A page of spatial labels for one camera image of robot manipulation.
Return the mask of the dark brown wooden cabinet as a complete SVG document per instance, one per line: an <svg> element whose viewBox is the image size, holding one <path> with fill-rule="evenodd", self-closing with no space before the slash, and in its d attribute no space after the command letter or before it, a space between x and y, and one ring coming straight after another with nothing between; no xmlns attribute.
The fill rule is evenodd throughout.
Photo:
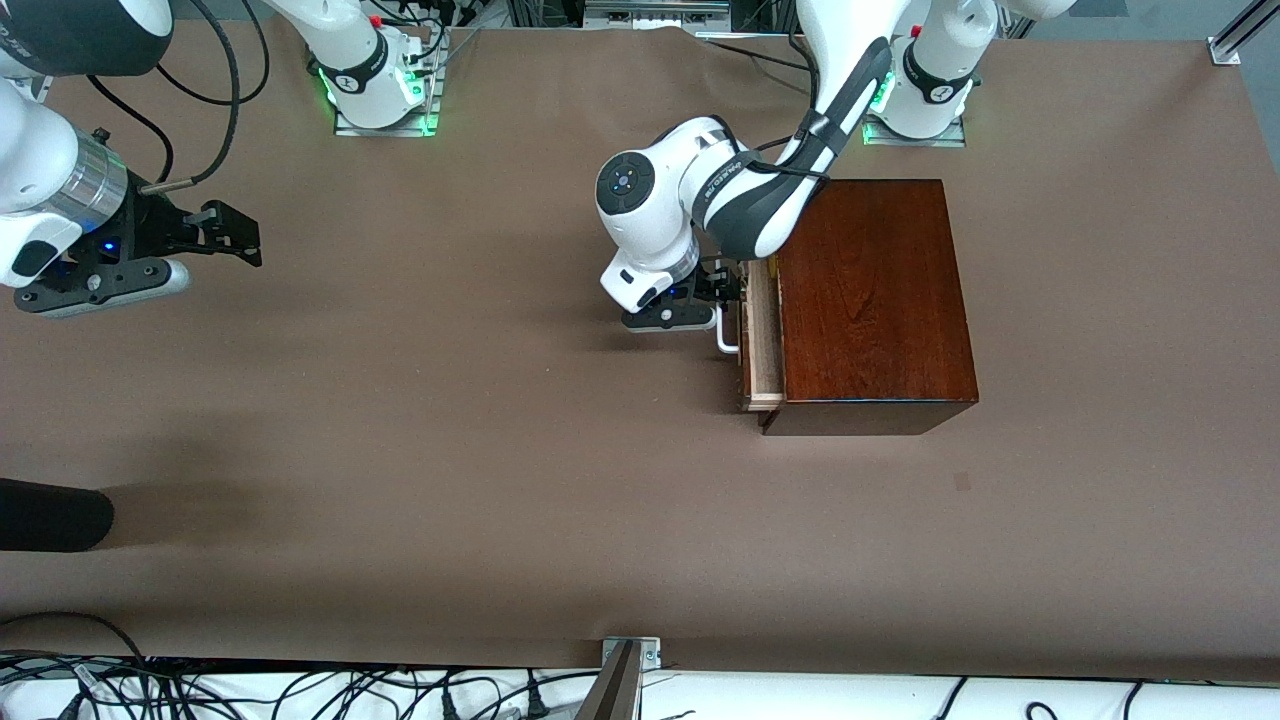
<svg viewBox="0 0 1280 720"><path fill-rule="evenodd" d="M833 179L774 256L765 436L922 436L979 402L940 179Z"/></svg>

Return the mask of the light wood drawer white handle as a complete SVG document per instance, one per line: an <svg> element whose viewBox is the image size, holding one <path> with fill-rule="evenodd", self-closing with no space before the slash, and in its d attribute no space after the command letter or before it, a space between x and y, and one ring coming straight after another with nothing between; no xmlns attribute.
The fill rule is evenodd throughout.
<svg viewBox="0 0 1280 720"><path fill-rule="evenodd" d="M785 401L785 359L781 337L778 266L774 258L740 263L736 311L741 409L771 413Z"/></svg>

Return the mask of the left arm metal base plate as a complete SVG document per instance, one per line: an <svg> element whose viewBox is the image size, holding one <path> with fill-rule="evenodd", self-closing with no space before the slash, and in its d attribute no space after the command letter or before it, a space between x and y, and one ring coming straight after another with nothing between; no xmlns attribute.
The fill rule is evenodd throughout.
<svg viewBox="0 0 1280 720"><path fill-rule="evenodd" d="M964 149L966 146L964 119L955 118L940 135L929 138L909 138L895 133L878 117L870 117L861 124L861 140L864 145L897 146L897 147L928 147L928 149Z"/></svg>

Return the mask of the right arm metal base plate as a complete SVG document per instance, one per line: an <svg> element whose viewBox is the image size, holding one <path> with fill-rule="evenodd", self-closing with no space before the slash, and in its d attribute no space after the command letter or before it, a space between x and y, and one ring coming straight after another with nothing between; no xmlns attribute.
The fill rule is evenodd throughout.
<svg viewBox="0 0 1280 720"><path fill-rule="evenodd" d="M342 113L334 118L334 135L347 137L393 137L393 138L426 138L436 133L442 104L433 99L422 106L413 108L397 123L381 128L362 128L352 124Z"/></svg>

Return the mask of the dark metal beam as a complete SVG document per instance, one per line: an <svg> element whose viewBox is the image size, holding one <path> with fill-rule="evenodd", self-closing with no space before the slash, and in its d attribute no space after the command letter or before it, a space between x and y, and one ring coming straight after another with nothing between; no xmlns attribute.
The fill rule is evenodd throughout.
<svg viewBox="0 0 1280 720"><path fill-rule="evenodd" d="M635 720L644 660L640 641L617 641L573 720Z"/></svg>

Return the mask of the white padding sheet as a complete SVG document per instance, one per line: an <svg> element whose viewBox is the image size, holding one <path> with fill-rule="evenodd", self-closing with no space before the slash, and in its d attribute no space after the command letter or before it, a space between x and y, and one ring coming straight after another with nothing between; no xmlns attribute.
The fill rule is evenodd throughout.
<svg viewBox="0 0 1280 720"><path fill-rule="evenodd" d="M312 671L141 680L0 671L0 720L525 720L527 674ZM639 720L1280 720L1280 688L973 676L653 673Z"/></svg>

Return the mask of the grey metal rack frame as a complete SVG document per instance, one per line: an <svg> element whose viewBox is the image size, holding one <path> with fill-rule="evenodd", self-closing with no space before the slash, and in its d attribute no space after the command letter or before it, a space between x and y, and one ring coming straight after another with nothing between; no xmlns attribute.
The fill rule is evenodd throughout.
<svg viewBox="0 0 1280 720"><path fill-rule="evenodd" d="M732 31L730 0L582 0L585 29Z"/></svg>

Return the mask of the black cylindrical object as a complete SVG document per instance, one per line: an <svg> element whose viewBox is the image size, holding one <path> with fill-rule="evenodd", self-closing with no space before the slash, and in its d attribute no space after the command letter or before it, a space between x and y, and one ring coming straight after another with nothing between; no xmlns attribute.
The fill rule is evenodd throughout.
<svg viewBox="0 0 1280 720"><path fill-rule="evenodd" d="M0 478L0 551L86 552L114 520L113 502L100 491Z"/></svg>

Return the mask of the silver metal bracket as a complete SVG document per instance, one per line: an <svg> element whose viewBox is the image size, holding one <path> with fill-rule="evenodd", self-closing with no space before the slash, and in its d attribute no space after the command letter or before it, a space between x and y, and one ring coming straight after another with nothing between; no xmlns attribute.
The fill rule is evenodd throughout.
<svg viewBox="0 0 1280 720"><path fill-rule="evenodd" d="M657 637L607 637L602 643L602 666L604 666L614 650L634 642L640 652L640 670L643 673L654 671L662 667L660 639Z"/></svg>

